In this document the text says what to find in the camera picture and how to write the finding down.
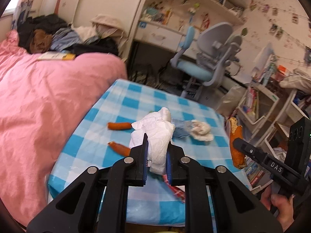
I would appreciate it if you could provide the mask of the person's right hand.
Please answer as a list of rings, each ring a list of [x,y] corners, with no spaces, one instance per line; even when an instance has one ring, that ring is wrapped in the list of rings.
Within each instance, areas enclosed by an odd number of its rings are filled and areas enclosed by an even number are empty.
[[[294,222],[294,208],[293,208],[294,195],[288,199],[286,196],[280,194],[272,194],[271,185],[269,185],[261,195],[261,203],[268,209],[275,206],[279,214],[276,217],[285,232],[290,225]]]

